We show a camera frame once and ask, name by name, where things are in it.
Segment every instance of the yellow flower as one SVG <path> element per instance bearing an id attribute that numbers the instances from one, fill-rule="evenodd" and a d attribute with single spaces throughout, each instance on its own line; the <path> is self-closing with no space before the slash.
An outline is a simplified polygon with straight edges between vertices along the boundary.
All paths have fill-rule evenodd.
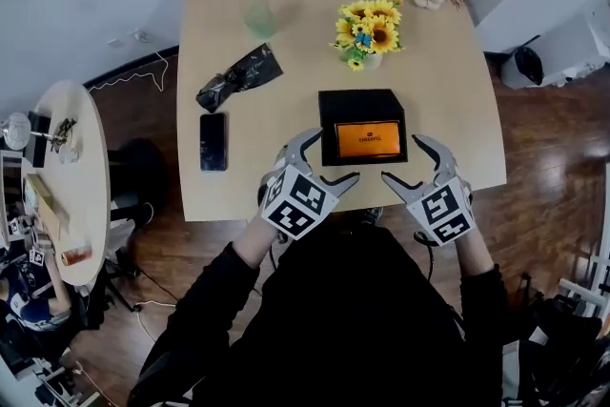
<path id="1" fill-rule="evenodd" d="M 350 59 L 350 60 L 347 60 L 347 64 L 354 71 L 363 71 L 364 70 L 364 62 L 362 62 L 362 61 Z"/>
<path id="2" fill-rule="evenodd" d="M 342 45 L 354 43 L 356 37 L 352 34 L 352 26 L 345 19 L 336 21 L 336 42 Z"/>
<path id="3" fill-rule="evenodd" d="M 369 27 L 369 25 L 367 23 L 356 23 L 354 22 L 354 24 L 352 25 L 352 34 L 354 36 L 358 36 L 358 34 L 360 32 L 364 32 L 365 34 L 370 34 L 371 33 L 371 28 Z"/>
<path id="4" fill-rule="evenodd" d="M 370 0 L 358 0 L 341 10 L 345 17 L 350 17 L 355 21 L 359 21 L 366 15 L 364 11 L 372 4 Z"/>
<path id="5" fill-rule="evenodd" d="M 385 16 L 389 21 L 394 24 L 400 24 L 400 18 L 402 14 L 398 12 L 394 4 L 389 0 L 375 0 L 371 2 L 371 5 L 366 9 L 367 17 Z"/>
<path id="6" fill-rule="evenodd" d="M 393 51 L 398 47 L 398 31 L 385 16 L 376 15 L 369 19 L 369 27 L 373 36 L 371 48 L 376 52 Z"/>

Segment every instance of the wooden floor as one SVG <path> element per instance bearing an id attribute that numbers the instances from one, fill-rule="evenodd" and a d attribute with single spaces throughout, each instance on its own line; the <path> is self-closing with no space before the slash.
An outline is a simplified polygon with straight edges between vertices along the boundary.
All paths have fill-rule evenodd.
<path id="1" fill-rule="evenodd" d="M 158 77 L 162 68 L 163 64 L 156 62 L 139 72 L 153 70 Z M 107 87 L 93 97 L 109 149 L 138 136 L 150 138 L 165 154 L 171 176 L 170 203 L 133 244 L 137 264 L 180 297 L 245 223 L 184 222 L 175 138 L 176 68 L 174 57 L 163 93 L 147 77 Z M 509 292 L 517 288 L 521 273 L 527 271 L 537 288 L 553 293 L 563 276 L 586 279 L 586 257 L 599 245 L 603 168 L 610 153 L 610 67 L 562 89 L 513 92 L 493 73 L 492 78 L 508 183 L 476 193 L 477 222 L 501 266 Z M 386 208 L 379 225 L 389 228 L 427 272 L 427 252 L 413 241 L 414 220 L 403 206 Z M 266 261 L 261 283 L 269 272 Z M 452 246 L 435 251 L 433 283 L 459 308 L 458 262 Z M 132 302 L 173 302 L 143 275 L 120 286 Z M 232 339 L 240 336 L 259 303 L 259 296 L 252 292 L 234 323 Z M 170 312 L 150 304 L 144 307 L 141 319 L 157 337 Z M 119 306 L 107 312 L 99 331 L 81 333 L 72 346 L 95 382 L 115 403 L 124 405 L 152 342 L 138 325 L 136 314 Z"/>

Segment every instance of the glass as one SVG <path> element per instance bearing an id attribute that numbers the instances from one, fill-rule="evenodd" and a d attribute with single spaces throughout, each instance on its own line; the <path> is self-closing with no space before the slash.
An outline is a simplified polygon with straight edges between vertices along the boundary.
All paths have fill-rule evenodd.
<path id="1" fill-rule="evenodd" d="M 252 0 L 243 8 L 244 23 L 254 36 L 269 39 L 275 34 L 275 19 L 266 0 Z"/>

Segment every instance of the person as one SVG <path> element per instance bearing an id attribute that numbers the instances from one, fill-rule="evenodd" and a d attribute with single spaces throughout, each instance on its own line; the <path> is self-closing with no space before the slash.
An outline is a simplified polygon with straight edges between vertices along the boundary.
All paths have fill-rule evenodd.
<path id="1" fill-rule="evenodd" d="M 455 313 L 377 211 L 347 230 L 325 221 L 293 242 L 242 338 L 228 331 L 277 230 L 256 216 L 170 316 L 128 405 L 322 399 L 407 405 L 501 403 L 507 298 L 478 230 L 456 240 L 465 338 Z"/>
<path id="2" fill-rule="evenodd" d="M 46 288 L 52 288 L 54 296 L 49 296 Z M 40 296 L 33 296 L 36 291 Z M 70 294 L 52 251 L 45 253 L 44 268 L 32 265 L 26 254 L 14 259 L 0 274 L 0 300 L 9 304 L 25 327 L 34 331 L 53 331 L 71 314 Z"/>

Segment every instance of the black jacket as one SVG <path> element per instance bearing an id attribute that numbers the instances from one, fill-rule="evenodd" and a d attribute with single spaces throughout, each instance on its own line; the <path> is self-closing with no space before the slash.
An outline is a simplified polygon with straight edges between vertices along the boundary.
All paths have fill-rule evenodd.
<path id="1" fill-rule="evenodd" d="M 280 258 L 258 314 L 230 347 L 257 276 L 231 244 L 204 268 L 152 348 L 131 407 L 179 398 L 201 378 L 194 405 L 367 397 L 500 405 L 507 305 L 497 270 L 462 279 L 464 341 L 450 307 L 388 230 L 320 226 Z"/>

